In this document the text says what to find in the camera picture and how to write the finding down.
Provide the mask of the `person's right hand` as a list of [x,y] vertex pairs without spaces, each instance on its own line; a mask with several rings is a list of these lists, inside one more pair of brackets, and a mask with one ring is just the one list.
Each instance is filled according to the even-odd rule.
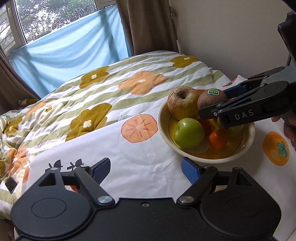
[[[291,125],[296,125],[296,118],[295,114],[292,114],[288,121],[290,122]],[[286,122],[283,123],[283,133],[284,135],[290,140],[291,145],[293,146],[294,149],[296,149],[296,133],[295,133],[295,128],[291,128],[290,126],[287,125]]]

